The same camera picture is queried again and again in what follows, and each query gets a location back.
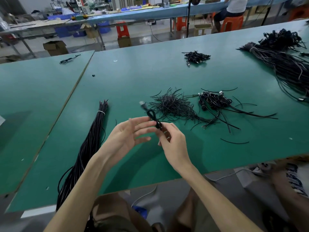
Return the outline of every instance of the plastic stool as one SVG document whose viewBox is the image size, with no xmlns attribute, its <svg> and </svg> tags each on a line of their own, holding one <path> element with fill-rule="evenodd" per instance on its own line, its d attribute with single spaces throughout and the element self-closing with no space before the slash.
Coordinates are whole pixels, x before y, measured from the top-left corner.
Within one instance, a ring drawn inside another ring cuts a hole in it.
<svg viewBox="0 0 309 232">
<path fill-rule="evenodd" d="M 299 19 L 299 18 L 308 18 L 308 17 L 309 17 L 309 6 L 302 5 L 302 6 L 294 8 L 291 11 L 291 14 L 289 16 L 289 21 L 292 21 L 294 19 Z"/>
<path fill-rule="evenodd" d="M 185 22 L 182 21 L 182 17 L 177 17 L 176 30 L 180 31 L 182 27 L 186 27 L 187 28 L 187 17 L 186 17 L 186 21 Z"/>
<path fill-rule="evenodd" d="M 123 36 L 130 36 L 128 26 L 123 25 L 123 31 L 121 31 L 120 26 L 116 26 L 118 38 L 122 38 Z"/>
<path fill-rule="evenodd" d="M 241 29 L 243 25 L 243 16 L 226 17 L 223 21 L 221 32 L 228 32 Z"/>
</svg>

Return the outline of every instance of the hand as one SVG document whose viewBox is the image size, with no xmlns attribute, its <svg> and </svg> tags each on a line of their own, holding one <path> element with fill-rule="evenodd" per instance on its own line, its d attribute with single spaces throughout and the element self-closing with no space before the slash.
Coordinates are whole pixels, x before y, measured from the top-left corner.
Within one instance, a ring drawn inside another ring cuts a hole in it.
<svg viewBox="0 0 309 232">
<path fill-rule="evenodd" d="M 139 136 L 155 132 L 156 121 L 148 116 L 129 119 L 118 124 L 110 133 L 98 153 L 106 158 L 109 167 L 117 164 L 134 146 L 150 141 L 151 137 Z"/>
<path fill-rule="evenodd" d="M 186 137 L 173 123 L 162 122 L 162 131 L 156 131 L 159 138 L 158 145 L 163 147 L 168 162 L 181 174 L 181 170 L 192 165 L 188 155 Z"/>
</svg>

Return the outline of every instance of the person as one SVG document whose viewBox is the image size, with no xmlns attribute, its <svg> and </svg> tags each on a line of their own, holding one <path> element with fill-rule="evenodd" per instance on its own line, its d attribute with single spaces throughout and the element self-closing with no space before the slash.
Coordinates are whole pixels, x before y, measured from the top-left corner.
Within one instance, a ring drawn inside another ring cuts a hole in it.
<svg viewBox="0 0 309 232">
<path fill-rule="evenodd" d="M 162 122 L 162 131 L 155 125 L 149 117 L 137 117 L 118 124 L 89 160 L 44 231 L 84 231 L 91 211 L 96 231 L 164 231 L 160 224 L 151 227 L 117 193 L 97 197 L 109 170 L 134 146 L 151 139 L 139 136 L 152 132 L 158 136 L 158 145 L 162 146 L 168 162 L 191 186 L 168 231 L 261 231 L 199 173 L 188 156 L 185 136 L 176 125 Z"/>
<path fill-rule="evenodd" d="M 214 16 L 214 25 L 218 32 L 221 31 L 220 21 L 226 17 L 238 17 L 245 13 L 248 0 L 224 0 L 225 3 L 229 2 L 227 8 L 224 8 Z"/>
</svg>

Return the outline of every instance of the white shirt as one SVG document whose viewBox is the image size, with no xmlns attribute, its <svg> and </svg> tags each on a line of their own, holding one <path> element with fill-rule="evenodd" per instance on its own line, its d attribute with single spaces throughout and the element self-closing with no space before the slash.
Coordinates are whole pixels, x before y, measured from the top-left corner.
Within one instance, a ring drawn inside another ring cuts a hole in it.
<svg viewBox="0 0 309 232">
<path fill-rule="evenodd" d="M 229 0 L 227 11 L 230 13 L 242 13 L 246 10 L 248 0 Z"/>
</svg>

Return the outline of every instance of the green workbench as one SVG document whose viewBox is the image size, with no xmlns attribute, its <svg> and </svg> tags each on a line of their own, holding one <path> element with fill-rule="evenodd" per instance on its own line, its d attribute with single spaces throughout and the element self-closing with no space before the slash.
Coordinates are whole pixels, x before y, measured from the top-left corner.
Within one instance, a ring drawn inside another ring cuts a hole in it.
<svg viewBox="0 0 309 232">
<path fill-rule="evenodd" d="M 77 158 L 99 105 L 109 99 L 104 118 L 106 136 L 130 117 L 145 115 L 139 101 L 150 102 L 153 96 L 170 87 L 181 88 L 185 95 L 201 92 L 238 89 L 225 92 L 235 96 L 245 111 L 270 115 L 278 120 L 224 112 L 227 120 L 240 127 L 229 134 L 224 123 L 201 125 L 175 122 L 185 134 L 192 163 L 201 173 L 236 168 L 267 160 L 298 155 L 309 151 L 306 122 L 309 108 L 285 95 L 273 71 L 247 52 L 236 48 L 263 38 L 264 32 L 286 28 L 299 31 L 309 42 L 309 27 L 304 21 L 256 27 L 220 34 L 147 44 L 96 52 L 82 79 L 68 101 L 48 140 L 10 205 L 9 211 L 26 210 L 56 203 L 57 185 L 61 175 Z M 181 52 L 198 50 L 210 54 L 205 64 L 188 67 Z M 190 99 L 198 108 L 198 98 Z M 201 116 L 211 118 L 209 112 Z M 246 142 L 248 144 L 231 144 Z M 180 175 L 168 164 L 158 139 L 135 147 L 106 176 L 100 193 L 122 191 L 134 187 L 178 179 Z"/>
<path fill-rule="evenodd" d="M 0 195 L 18 188 L 93 53 L 0 65 Z"/>
</svg>

